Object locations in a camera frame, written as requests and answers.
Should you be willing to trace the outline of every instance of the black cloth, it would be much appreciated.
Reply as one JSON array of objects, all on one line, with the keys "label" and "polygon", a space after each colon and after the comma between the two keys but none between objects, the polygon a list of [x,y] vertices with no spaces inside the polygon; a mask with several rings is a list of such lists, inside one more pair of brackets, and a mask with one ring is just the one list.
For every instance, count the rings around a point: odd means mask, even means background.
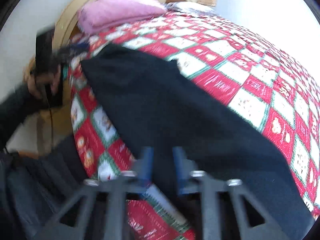
[{"label": "black cloth", "polygon": [[[63,75],[60,76],[58,92],[54,96],[48,90],[46,93],[51,107],[62,106]],[[6,146],[14,131],[28,115],[42,109],[48,109],[48,105],[34,98],[29,93],[27,84],[20,84],[10,93],[0,104],[0,150]]]},{"label": "black cloth", "polygon": [[135,157],[155,148],[153,182],[188,216],[176,196],[171,148],[217,179],[242,179],[290,239],[302,239],[312,217],[286,160],[249,123],[190,80],[177,62],[114,44],[81,62],[93,92]]},{"label": "black cloth", "polygon": [[87,179],[73,135],[46,157],[0,153],[0,232],[4,239],[32,239]]}]

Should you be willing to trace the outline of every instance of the gray pillow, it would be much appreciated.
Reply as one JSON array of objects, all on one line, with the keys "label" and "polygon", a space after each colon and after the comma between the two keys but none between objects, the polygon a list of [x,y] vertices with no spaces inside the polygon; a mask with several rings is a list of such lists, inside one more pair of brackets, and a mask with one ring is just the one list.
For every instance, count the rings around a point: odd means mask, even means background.
[{"label": "gray pillow", "polygon": [[214,9],[196,2],[169,2],[165,6],[168,10],[175,12],[217,16]]}]

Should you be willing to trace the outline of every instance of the pink pillow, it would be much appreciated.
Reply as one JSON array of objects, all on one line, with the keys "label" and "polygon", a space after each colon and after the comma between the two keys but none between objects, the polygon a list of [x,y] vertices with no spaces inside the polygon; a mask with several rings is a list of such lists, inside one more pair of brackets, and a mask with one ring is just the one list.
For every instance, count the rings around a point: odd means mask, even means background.
[{"label": "pink pillow", "polygon": [[88,34],[103,29],[158,17],[166,8],[157,0],[97,0],[78,11],[78,25]]}]

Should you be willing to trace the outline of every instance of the white wall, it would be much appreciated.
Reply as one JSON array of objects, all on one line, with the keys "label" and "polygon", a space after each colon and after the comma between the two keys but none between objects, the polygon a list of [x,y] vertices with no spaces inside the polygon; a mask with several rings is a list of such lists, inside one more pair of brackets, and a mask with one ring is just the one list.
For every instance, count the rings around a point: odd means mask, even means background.
[{"label": "white wall", "polygon": [[[71,0],[21,0],[0,32],[0,101],[22,78],[35,52],[38,29],[53,24]],[[299,60],[320,83],[315,55],[320,26],[303,0],[217,0],[221,16],[259,33]],[[34,120],[25,123],[9,148],[36,150]]]},{"label": "white wall", "polygon": [[[0,101],[22,79],[22,69],[35,53],[37,30],[52,25],[71,0],[21,0],[0,32]],[[9,148],[36,151],[35,119],[28,120]]]},{"label": "white wall", "polygon": [[320,25],[303,0],[217,0],[216,10],[287,52],[320,84]]}]

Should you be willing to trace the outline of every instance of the bed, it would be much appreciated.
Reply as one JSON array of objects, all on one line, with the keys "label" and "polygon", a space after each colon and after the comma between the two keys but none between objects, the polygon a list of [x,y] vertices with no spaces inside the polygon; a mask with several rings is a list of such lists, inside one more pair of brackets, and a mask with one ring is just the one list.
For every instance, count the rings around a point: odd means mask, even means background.
[{"label": "bed", "polygon": [[[222,17],[168,12],[151,20],[113,27],[88,37],[76,27],[76,11],[92,0],[73,0],[57,22],[55,48],[90,41],[89,53],[68,69],[71,122],[89,177],[113,179],[133,157],[81,71],[108,42],[176,59],[180,73],[239,114],[271,140],[292,171],[300,196],[320,214],[320,87],[299,62],[250,30]],[[160,0],[161,2],[182,0]],[[129,201],[129,223],[140,239],[194,239],[188,222],[152,185],[144,201]]]}]

